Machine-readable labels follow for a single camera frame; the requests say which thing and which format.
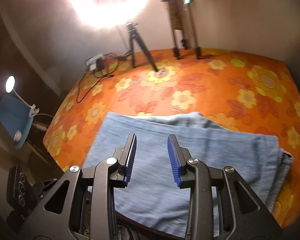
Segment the orange floral bed sheet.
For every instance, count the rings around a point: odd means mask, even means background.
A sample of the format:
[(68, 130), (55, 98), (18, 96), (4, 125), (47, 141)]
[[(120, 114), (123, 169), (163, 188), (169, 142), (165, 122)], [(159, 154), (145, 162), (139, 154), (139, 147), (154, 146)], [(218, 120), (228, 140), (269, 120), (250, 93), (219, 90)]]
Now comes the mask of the orange floral bed sheet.
[(233, 131), (274, 135), (293, 156), (275, 201), (282, 226), (300, 214), (300, 94), (286, 65), (239, 51), (191, 50), (175, 59), (154, 50), (153, 70), (143, 53), (114, 55), (101, 72), (84, 72), (57, 110), (43, 140), (58, 166), (82, 164), (108, 112), (131, 116), (199, 112)]

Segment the black power adapter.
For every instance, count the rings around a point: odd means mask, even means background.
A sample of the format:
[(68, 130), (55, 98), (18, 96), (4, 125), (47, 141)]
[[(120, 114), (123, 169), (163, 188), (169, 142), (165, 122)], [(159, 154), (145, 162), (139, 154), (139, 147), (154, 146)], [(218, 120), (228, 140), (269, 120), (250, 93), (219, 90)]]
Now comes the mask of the black power adapter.
[(101, 72), (105, 69), (105, 60), (104, 59), (98, 59), (96, 60), (96, 69), (98, 72)]

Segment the tall folded tripod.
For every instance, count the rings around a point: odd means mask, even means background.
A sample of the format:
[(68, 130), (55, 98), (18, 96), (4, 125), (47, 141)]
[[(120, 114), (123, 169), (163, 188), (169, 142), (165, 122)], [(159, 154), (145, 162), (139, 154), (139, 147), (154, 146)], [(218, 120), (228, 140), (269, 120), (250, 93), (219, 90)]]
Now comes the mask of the tall folded tripod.
[(201, 58), (201, 48), (198, 43), (198, 36), (195, 28), (195, 23), (191, 11), (190, 4), (184, 5), (183, 0), (160, 0), (167, 8), (170, 26), (173, 38), (173, 55), (180, 59), (176, 31), (181, 32), (181, 45), (188, 50), (194, 45), (196, 59)]

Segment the blue plastic chair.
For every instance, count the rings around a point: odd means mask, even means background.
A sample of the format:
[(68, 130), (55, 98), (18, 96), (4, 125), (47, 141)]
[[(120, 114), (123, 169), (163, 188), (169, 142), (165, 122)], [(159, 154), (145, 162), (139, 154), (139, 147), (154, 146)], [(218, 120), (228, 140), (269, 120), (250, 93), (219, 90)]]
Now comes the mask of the blue plastic chair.
[(34, 126), (36, 129), (46, 132), (47, 127), (42, 124), (33, 123), (37, 115), (35, 105), (29, 107), (27, 104), (12, 96), (5, 95), (0, 101), (0, 122), (6, 129), (9, 136), (13, 139), (17, 130), (21, 131), (22, 137), (19, 142), (13, 140), (14, 148), (19, 150), (25, 143), (30, 129)]

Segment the white power strip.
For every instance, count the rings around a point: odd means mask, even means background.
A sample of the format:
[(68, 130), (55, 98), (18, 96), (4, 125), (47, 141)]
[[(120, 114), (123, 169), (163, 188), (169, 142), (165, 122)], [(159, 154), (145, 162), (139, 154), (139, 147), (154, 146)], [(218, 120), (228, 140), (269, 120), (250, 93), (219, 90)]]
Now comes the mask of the white power strip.
[(101, 62), (104, 60), (104, 55), (102, 53), (97, 54), (85, 61), (86, 67), (89, 69), (89, 71), (93, 71), (97, 69), (97, 65), (101, 64)]

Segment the white small cup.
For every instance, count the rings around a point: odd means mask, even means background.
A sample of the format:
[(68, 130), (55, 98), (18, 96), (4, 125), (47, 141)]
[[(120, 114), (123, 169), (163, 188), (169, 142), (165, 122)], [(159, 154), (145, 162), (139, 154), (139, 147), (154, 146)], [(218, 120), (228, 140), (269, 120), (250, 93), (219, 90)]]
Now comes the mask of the white small cup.
[(15, 135), (14, 135), (13, 140), (14, 140), (15, 142), (19, 142), (19, 141), (21, 140), (21, 137), (22, 137), (21, 131), (17, 130), (16, 133), (15, 133)]

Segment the light blue denim pants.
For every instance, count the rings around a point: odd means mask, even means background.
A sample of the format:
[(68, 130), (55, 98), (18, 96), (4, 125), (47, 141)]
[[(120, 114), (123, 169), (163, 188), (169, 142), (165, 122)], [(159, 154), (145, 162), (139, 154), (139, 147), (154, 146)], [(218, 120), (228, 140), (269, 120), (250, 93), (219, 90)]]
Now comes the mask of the light blue denim pants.
[(137, 137), (131, 181), (115, 191), (118, 213), (144, 226), (184, 237), (190, 192), (174, 182), (167, 151), (169, 135), (207, 166), (232, 166), (270, 210), (293, 163), (272, 135), (235, 132), (198, 112), (171, 116), (126, 116), (108, 113), (84, 161), (96, 166)]

